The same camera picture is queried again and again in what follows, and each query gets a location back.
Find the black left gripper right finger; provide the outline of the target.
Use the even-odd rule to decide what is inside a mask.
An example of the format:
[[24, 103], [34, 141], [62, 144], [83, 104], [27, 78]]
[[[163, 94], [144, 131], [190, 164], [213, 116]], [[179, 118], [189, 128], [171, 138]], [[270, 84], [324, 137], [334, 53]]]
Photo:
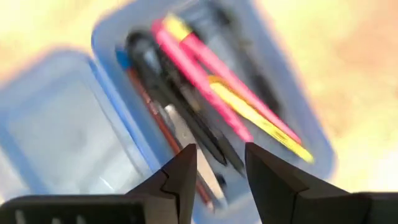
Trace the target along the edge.
[[397, 223], [397, 193], [349, 193], [285, 162], [253, 142], [246, 173], [263, 223]]

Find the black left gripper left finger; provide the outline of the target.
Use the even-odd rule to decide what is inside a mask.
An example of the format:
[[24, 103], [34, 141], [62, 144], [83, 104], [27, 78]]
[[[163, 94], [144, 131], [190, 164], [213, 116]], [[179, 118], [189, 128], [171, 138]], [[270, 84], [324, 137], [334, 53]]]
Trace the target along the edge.
[[18, 197], [1, 205], [1, 223], [190, 223], [196, 182], [189, 144], [126, 194]]

